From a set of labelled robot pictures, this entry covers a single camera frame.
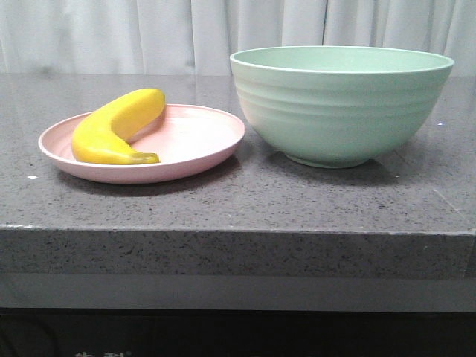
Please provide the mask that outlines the yellow banana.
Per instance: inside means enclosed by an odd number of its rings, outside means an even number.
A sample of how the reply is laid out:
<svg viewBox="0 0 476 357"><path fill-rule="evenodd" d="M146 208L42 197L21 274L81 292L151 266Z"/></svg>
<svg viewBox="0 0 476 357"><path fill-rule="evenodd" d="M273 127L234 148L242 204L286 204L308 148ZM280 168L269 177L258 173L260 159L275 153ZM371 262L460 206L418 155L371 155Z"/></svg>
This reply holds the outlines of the yellow banana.
<svg viewBox="0 0 476 357"><path fill-rule="evenodd" d="M159 89L138 89L92 112L74 130L71 148L81 162L93 164L155 164L156 153L139 152L128 140L152 123L166 106Z"/></svg>

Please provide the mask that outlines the pink plate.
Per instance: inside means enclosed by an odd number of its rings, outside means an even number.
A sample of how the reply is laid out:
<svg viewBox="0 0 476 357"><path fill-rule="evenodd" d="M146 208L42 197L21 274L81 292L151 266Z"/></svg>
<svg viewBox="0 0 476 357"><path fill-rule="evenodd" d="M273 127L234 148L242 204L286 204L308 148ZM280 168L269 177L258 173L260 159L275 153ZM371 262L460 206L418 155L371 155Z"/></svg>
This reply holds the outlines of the pink plate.
<svg viewBox="0 0 476 357"><path fill-rule="evenodd" d="M76 115L46 129L39 148L61 171L110 184L149 184L202 173L229 158L245 134L244 123L228 112L170 104L130 141L137 151L156 152L160 163L92 164L77 161L71 149L73 132L86 116Z"/></svg>

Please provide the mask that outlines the green bowl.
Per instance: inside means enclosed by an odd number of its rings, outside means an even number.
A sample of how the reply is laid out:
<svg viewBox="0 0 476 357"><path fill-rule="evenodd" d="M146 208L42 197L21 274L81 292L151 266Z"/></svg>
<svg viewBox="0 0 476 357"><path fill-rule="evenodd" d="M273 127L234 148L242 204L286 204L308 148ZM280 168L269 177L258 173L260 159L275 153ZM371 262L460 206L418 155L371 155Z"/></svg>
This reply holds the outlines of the green bowl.
<svg viewBox="0 0 476 357"><path fill-rule="evenodd" d="M255 48L231 55L245 118L269 145L314 167L363 164L424 124L454 62L359 46Z"/></svg>

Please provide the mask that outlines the white curtain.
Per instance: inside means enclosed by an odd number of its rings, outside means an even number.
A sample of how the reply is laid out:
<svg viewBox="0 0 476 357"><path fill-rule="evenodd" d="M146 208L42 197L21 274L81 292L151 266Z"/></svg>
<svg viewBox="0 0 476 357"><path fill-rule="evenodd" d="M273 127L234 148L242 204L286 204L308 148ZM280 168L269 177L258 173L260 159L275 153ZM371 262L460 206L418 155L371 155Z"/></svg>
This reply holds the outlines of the white curtain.
<svg viewBox="0 0 476 357"><path fill-rule="evenodd" d="M359 45L475 74L473 1L3 1L1 71L226 75L236 51Z"/></svg>

